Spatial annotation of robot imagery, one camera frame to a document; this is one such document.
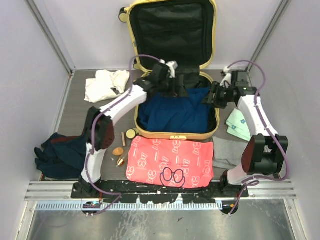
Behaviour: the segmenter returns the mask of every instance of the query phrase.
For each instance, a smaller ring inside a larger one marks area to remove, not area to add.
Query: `dark teal garment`
[[[204,134],[208,130],[210,106],[202,104],[210,89],[187,89],[189,97],[154,98],[139,106],[140,122],[149,132]]]
[[[40,148],[35,148],[36,168],[51,179],[77,179],[84,169],[87,138],[54,133]]]

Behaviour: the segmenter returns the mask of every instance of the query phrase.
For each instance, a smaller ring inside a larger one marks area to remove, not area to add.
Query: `suitcase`
[[[119,12],[119,20],[127,23],[136,55],[145,54],[168,61],[177,61],[177,74],[189,79],[188,86],[210,87],[213,79],[201,72],[213,60],[217,6],[214,0],[137,0]],[[137,58],[135,69],[148,75],[155,61]],[[135,109],[138,133],[149,139],[206,140],[220,124],[220,111],[209,114],[206,133],[150,132],[139,119]]]

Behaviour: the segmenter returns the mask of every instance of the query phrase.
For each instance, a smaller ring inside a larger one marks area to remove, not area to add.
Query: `green towel with blue flowers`
[[[228,129],[226,131],[228,134],[236,136],[237,138],[243,139],[247,142],[250,141],[251,135],[247,121],[240,110],[234,109],[226,120],[226,124],[228,125]]]

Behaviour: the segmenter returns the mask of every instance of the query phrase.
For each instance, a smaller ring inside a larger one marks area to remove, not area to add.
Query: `pink fabric with white print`
[[[175,188],[207,187],[214,177],[214,143],[148,139],[131,144],[126,177],[133,182]]]

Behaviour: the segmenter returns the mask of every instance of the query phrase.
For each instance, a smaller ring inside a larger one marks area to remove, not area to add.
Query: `folded white shirt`
[[[85,101],[97,103],[99,101],[114,99],[125,92],[130,73],[128,71],[110,72],[98,70],[95,78],[85,82]]]

